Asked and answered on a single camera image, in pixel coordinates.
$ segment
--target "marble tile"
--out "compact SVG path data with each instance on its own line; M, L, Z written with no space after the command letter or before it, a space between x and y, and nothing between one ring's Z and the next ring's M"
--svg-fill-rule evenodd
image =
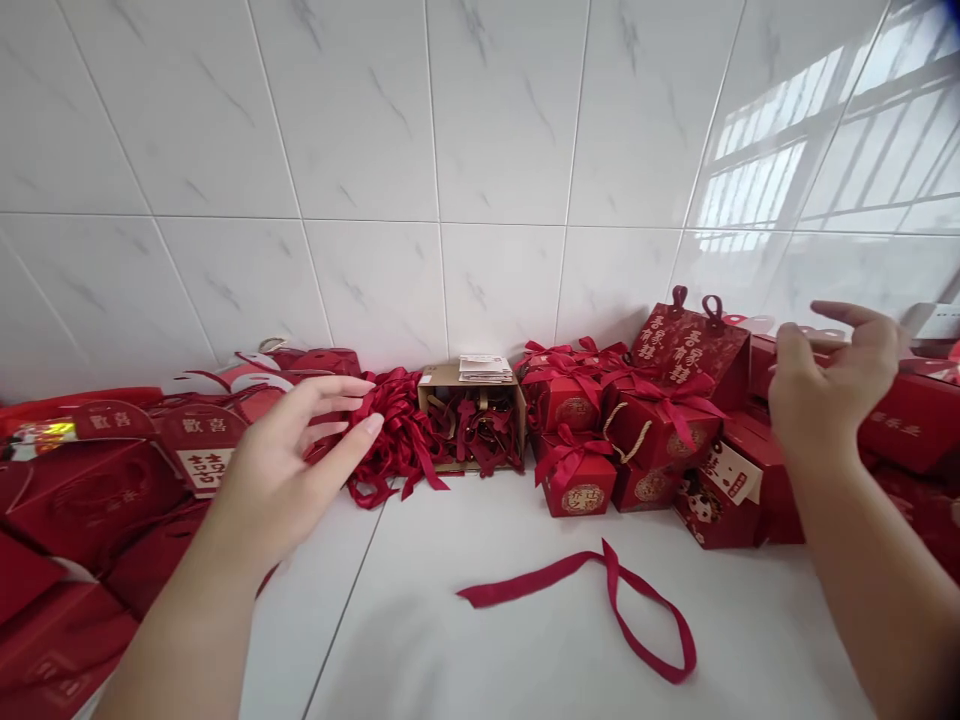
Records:
M160 215L297 217L245 3L63 3Z
M217 360L268 337L330 347L330 329L299 220L161 218Z
M96 378L0 228L0 403L90 390Z
M253 0L304 217L437 220L422 0Z
M587 0L427 0L445 222L563 224Z
M552 345L563 255L562 227L441 226L450 356Z
M152 218L3 215L4 234L103 387L211 369L214 357Z
M438 226L306 223L333 342L364 370L418 370L447 358Z
M884 6L747 3L688 227L793 229Z
M682 226L742 6L594 0L570 222Z
M557 342L590 335L631 344L667 293L679 230L571 227L560 281Z
M871 307L896 319L934 302L960 275L960 238L797 232L777 270L763 312L778 324L843 325L810 311L812 300Z
M960 38L945 5L896 3L801 228L960 231Z
M0 5L0 210L143 214L54 0Z
M724 312L757 315L789 240L790 233L687 230L669 285L687 286L691 310L719 295Z

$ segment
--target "white label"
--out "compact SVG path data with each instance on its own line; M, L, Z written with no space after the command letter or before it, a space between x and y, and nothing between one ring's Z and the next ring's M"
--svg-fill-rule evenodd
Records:
M744 500L760 502L760 479L763 470L726 443L720 450L711 449L700 469L724 495L740 505Z
M177 450L177 456L193 486L209 491L220 487L220 480L234 450L235 448Z

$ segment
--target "right hand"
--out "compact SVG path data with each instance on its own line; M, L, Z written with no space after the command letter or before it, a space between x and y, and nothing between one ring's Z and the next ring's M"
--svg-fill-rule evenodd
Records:
M855 454L857 429L893 384L908 338L892 319L859 305L817 300L810 307L852 325L851 344L832 354L830 367L821 368L800 329L794 323L780 326L770 385L773 430L790 457Z

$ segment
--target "left hand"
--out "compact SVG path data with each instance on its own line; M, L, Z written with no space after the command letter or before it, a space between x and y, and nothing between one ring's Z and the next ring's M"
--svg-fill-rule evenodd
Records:
M192 554L213 555L224 569L259 582L306 540L380 434L383 416L373 414L354 427L313 467L303 461L304 450L343 432L347 423L308 423L358 409L373 387L359 378L327 376L304 380L282 397L244 434Z

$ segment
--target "finger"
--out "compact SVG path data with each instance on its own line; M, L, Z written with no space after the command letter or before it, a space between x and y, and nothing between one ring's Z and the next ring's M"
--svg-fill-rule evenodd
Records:
M817 372L810 341L796 323L784 323L777 330L777 372L809 374Z
M316 498L316 507L321 513L333 502L347 478L356 470L382 427L383 415L374 413L344 435L323 460L304 471L300 478L304 490L311 498Z
M347 429L348 424L347 422L333 422L310 425L300 434L300 439L297 441L297 453L303 455L304 451L318 440L342 433Z
M846 323L853 327L866 325L875 320L886 320L892 322L890 318L876 310L865 308L852 303L839 303L832 300L814 300L810 303L810 309L818 315L823 315L831 320Z
M351 403L348 398L337 396L363 397L373 387L374 384L366 380L341 375L302 380L260 418L257 422L259 431L277 438L291 438L292 447L293 439L300 437L303 428L315 415L359 407L356 401Z

